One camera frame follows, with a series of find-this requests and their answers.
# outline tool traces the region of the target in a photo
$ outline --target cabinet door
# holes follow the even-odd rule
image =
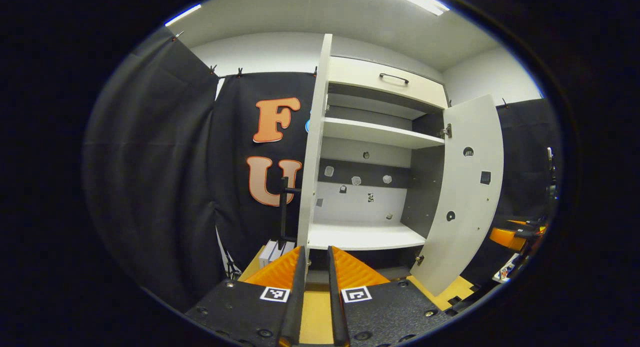
[[[444,171],[429,235],[411,274],[434,295],[467,267],[496,214],[503,182],[503,133],[491,96],[443,111]]]
[[[315,77],[313,101],[311,102],[311,117],[309,132],[306,137],[306,151],[304,152],[304,169],[302,170],[302,190],[300,192],[300,215],[297,224],[297,245],[305,246],[306,260],[309,260],[309,226],[314,220],[314,206],[316,205],[316,187],[318,185],[318,168],[320,167],[320,149],[322,146],[323,120],[327,107],[327,89],[329,79],[329,56],[331,55],[332,34],[325,34],[320,50],[318,72]]]

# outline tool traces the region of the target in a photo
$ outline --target door hinge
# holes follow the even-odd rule
[[[451,136],[453,135],[453,133],[451,132],[451,123],[447,123],[446,128],[442,128],[440,130],[439,136],[443,138],[444,135],[447,135],[449,138],[451,138]]]

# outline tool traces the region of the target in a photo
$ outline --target drawer handle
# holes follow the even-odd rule
[[[388,74],[386,74],[386,73],[380,73],[380,78],[383,78],[384,76],[389,76],[389,77],[393,77],[393,78],[399,78],[399,79],[401,79],[401,80],[403,80],[403,81],[404,81],[404,84],[405,84],[405,85],[407,85],[407,83],[409,83],[409,80],[408,80],[408,79],[404,79],[404,78],[402,78],[402,77],[398,77],[398,76],[394,76],[394,75],[388,75]]]

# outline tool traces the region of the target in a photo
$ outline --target letter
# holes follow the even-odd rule
[[[258,144],[277,142],[282,139],[282,132],[278,131],[278,123],[282,128],[288,128],[291,123],[291,109],[300,110],[300,101],[295,98],[264,99],[258,101],[255,107],[260,109],[258,132],[253,135],[253,141]]]
[[[267,157],[252,156],[246,159],[249,165],[249,193],[258,202],[267,206],[278,207],[280,194],[271,194],[267,190],[267,169],[272,166],[272,160]],[[282,169],[282,177],[288,178],[289,188],[296,185],[296,173],[302,169],[302,163],[297,160],[283,159],[278,166]],[[288,193],[286,203],[293,201],[293,194]]]

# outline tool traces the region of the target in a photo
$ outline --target black curtain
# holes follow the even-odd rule
[[[83,145],[87,206],[110,253],[186,311],[224,277],[206,186],[218,76],[163,27],[118,67]]]
[[[554,110],[546,99],[531,99],[497,106],[504,148],[504,174],[492,227],[506,220],[537,220],[547,208],[547,147],[557,170],[558,190],[563,173],[563,143]],[[482,285],[498,271],[514,251],[489,239],[487,232],[478,252],[461,276]]]
[[[555,155],[557,181],[562,180],[563,144],[560,125],[547,99],[531,99],[497,107],[504,174],[496,215],[538,219],[546,212],[549,172],[547,147]]]
[[[272,161],[264,185],[278,195],[282,182],[281,160],[304,164],[307,146],[306,123],[311,117],[311,100],[316,78],[311,73],[270,72],[227,76],[216,101],[208,144],[208,184],[215,201],[217,230],[235,263],[245,269],[269,239],[280,237],[280,210],[265,205],[249,192],[249,165],[252,156]],[[254,142],[258,132],[259,101],[296,98],[298,110],[289,110],[287,128],[277,124],[281,140]],[[295,175],[295,188],[302,187],[304,167]],[[286,229],[297,236],[300,195],[286,206]]]

